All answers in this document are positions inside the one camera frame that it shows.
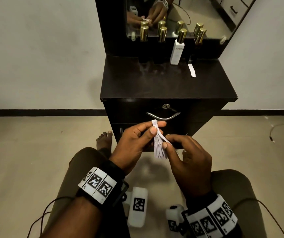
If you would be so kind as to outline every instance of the mirror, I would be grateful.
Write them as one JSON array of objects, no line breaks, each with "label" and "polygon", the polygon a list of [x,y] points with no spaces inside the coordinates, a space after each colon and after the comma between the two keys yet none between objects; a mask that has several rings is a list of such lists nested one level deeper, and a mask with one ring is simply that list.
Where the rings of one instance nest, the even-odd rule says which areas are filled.
[{"label": "mirror", "polygon": [[144,21],[148,36],[158,36],[159,21],[164,20],[166,37],[177,37],[180,28],[193,38],[196,24],[206,29],[203,38],[229,39],[254,0],[126,0],[127,36],[140,36]]}]

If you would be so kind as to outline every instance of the black and white square marker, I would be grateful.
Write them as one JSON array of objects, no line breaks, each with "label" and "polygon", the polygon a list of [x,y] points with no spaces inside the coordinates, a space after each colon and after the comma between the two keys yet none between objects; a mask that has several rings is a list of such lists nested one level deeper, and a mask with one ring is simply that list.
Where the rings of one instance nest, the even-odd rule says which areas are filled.
[{"label": "black and white square marker", "polygon": [[83,178],[83,181],[86,181],[86,179],[88,179],[88,177],[91,175],[92,171],[89,171],[88,174]]},{"label": "black and white square marker", "polygon": [[170,231],[178,232],[176,221],[175,220],[167,220],[167,221],[168,221],[168,227],[170,228]]},{"label": "black and white square marker", "polygon": [[98,188],[98,192],[102,194],[104,197],[107,197],[110,191],[112,190],[112,186],[104,181],[100,187]]},{"label": "black and white square marker", "polygon": [[229,215],[229,217],[232,216],[232,210],[231,208],[229,208],[229,206],[227,205],[226,202],[223,202],[223,204],[221,205],[223,207],[223,209],[227,212],[227,214]]},{"label": "black and white square marker", "polygon": [[97,176],[96,174],[93,174],[87,184],[89,184],[93,188],[97,188],[98,184],[102,181],[102,178],[100,176]]},{"label": "black and white square marker", "polygon": [[205,232],[203,231],[203,228],[200,226],[200,223],[198,221],[195,221],[190,224],[193,231],[195,232],[196,236],[203,236]]},{"label": "black and white square marker", "polygon": [[144,211],[144,204],[145,204],[145,199],[142,198],[134,198],[133,202],[133,210],[136,211]]},{"label": "black and white square marker", "polygon": [[217,227],[215,226],[210,216],[200,219],[200,223],[207,233],[217,230]]},{"label": "black and white square marker", "polygon": [[215,216],[216,220],[220,224],[220,226],[223,226],[229,221],[228,216],[226,213],[223,211],[223,209],[220,207],[218,210],[216,210],[213,215]]}]

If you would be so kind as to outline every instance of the hand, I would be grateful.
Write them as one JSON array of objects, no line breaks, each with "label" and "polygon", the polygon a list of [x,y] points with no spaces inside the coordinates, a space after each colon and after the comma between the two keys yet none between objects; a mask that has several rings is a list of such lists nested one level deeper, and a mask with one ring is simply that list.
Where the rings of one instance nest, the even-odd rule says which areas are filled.
[{"label": "hand", "polygon": [[133,12],[126,12],[126,21],[128,24],[140,26],[143,18],[145,18],[145,16],[138,17]]},{"label": "hand", "polygon": [[166,18],[167,9],[162,2],[156,3],[149,10],[149,15],[146,19],[150,19],[150,26],[157,24],[159,21]]},{"label": "hand", "polygon": [[[158,121],[158,127],[166,126],[165,121]],[[140,123],[127,128],[119,140],[110,160],[124,170],[127,175],[141,157],[143,148],[154,138],[157,128],[152,121]]]},{"label": "hand", "polygon": [[183,161],[178,157],[174,147],[164,142],[173,175],[186,199],[202,196],[211,191],[211,163],[212,158],[201,145],[190,136],[167,135],[170,142],[182,144]]}]

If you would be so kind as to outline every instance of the fingernail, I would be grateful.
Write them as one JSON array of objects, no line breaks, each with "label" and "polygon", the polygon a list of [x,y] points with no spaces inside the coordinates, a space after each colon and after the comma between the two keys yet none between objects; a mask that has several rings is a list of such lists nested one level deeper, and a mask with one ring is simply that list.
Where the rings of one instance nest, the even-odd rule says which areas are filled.
[{"label": "fingernail", "polygon": [[158,129],[153,126],[153,127],[151,127],[150,131],[151,131],[152,134],[156,134],[158,132]]}]

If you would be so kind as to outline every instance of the leg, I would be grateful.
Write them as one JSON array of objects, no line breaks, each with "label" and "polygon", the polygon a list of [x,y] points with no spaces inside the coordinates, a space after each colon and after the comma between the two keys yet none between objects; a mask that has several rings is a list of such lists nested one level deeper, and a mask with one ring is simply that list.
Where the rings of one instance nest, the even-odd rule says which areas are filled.
[{"label": "leg", "polygon": [[[99,167],[110,157],[111,140],[112,133],[108,133],[108,135],[106,133],[101,134],[97,139],[98,151],[94,148],[83,148],[72,158],[57,197],[75,197],[79,181],[84,178],[92,167]],[[54,203],[45,229],[48,229],[58,219],[60,214],[70,203],[71,200],[68,199],[58,200]],[[129,230],[121,202],[118,203],[112,213],[110,212],[110,214],[104,215],[99,230],[98,237],[109,237],[108,231],[112,231],[113,234],[119,233],[122,237],[129,237]]]},{"label": "leg", "polygon": [[[222,195],[232,208],[245,198],[255,198],[249,179],[242,173],[232,170],[219,170],[211,173],[213,190]],[[245,238],[266,238],[262,213],[257,201],[247,201],[234,211]]]}]

